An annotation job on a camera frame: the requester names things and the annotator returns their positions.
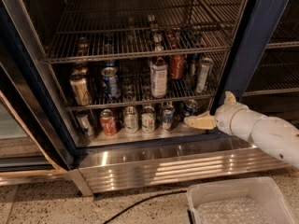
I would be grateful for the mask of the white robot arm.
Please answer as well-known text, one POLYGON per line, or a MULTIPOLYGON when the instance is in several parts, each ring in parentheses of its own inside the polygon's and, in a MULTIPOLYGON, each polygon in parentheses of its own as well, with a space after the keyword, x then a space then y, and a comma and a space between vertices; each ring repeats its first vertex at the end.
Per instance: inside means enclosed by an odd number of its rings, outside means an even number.
POLYGON ((188 116, 184 122, 195 129, 218 128, 278 160, 299 167, 299 130, 284 119, 249 109, 239 103, 230 91, 225 93, 224 103, 214 115, 206 111, 198 116, 188 116))

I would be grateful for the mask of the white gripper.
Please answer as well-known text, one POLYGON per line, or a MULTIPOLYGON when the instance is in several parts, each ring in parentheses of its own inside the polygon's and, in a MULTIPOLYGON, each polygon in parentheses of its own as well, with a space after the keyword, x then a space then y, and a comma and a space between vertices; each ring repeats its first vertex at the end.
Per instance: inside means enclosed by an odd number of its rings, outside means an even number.
POLYGON ((217 125, 220 131, 232 135, 231 121, 234 115, 240 110, 248 109, 248 107, 238 103, 230 91, 225 93, 224 103, 216 110, 215 117, 206 111, 198 116, 188 116, 184 122, 189 127, 200 130, 213 130, 217 125))

